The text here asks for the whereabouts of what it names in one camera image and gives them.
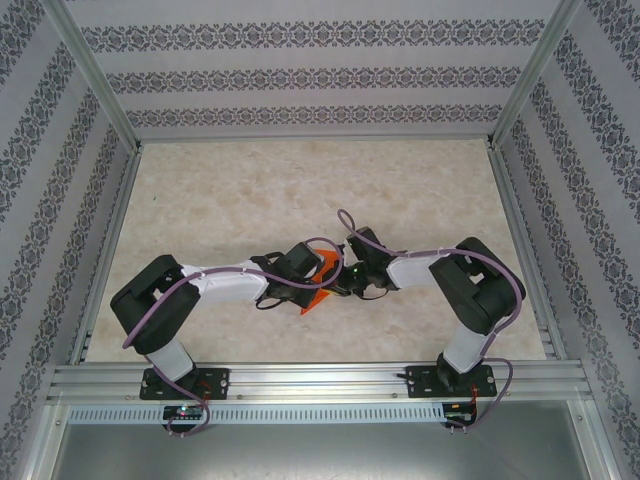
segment orange block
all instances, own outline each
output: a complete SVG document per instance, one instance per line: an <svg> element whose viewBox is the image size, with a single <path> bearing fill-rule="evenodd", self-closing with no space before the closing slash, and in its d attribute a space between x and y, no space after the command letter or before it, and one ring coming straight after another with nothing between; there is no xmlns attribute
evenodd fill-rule
<svg viewBox="0 0 640 480"><path fill-rule="evenodd" d="M322 255L322 257L324 258L324 265L322 266L320 271L311 278L311 280L316 283L321 283L322 276L329 270L331 270L338 262L338 252L336 252L335 250L316 250L316 252L319 255ZM316 292L316 296L313 297L313 301L311 302L311 304L307 308L303 308L300 310L300 315L304 315L305 313L307 313L329 295L330 293L328 291L319 289Z"/></svg>

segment beige floor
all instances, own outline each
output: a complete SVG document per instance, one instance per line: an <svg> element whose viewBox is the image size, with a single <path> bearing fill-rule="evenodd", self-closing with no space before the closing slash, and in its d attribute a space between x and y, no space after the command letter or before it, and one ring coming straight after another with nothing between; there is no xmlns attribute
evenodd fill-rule
<svg viewBox="0 0 640 480"><path fill-rule="evenodd" d="M145 147L89 361L139 361L108 307L148 262L226 265L287 251L305 238L343 240L349 210L390 248L482 239L520 269L482 141L240 142ZM179 338L196 361L435 360L457 319L437 288L362 302L331 298L305 316L291 304L259 312L221 304L194 312ZM527 302L492 354L543 359Z"/></svg>

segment patterned wallpaper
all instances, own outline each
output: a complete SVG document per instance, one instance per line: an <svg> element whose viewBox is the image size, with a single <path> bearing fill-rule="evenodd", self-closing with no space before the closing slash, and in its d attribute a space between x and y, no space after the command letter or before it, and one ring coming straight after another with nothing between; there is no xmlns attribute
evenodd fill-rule
<svg viewBox="0 0 640 480"><path fill-rule="evenodd" d="M69 359L128 152L37 1L3 2L0 31L0 479L9 479L51 367Z"/></svg>
<svg viewBox="0 0 640 480"><path fill-rule="evenodd" d="M490 133L557 2L472 3L67 5L141 138L162 139Z"/></svg>
<svg viewBox="0 0 640 480"><path fill-rule="evenodd" d="M623 478L640 478L639 20L630 2L585 2L502 146Z"/></svg>

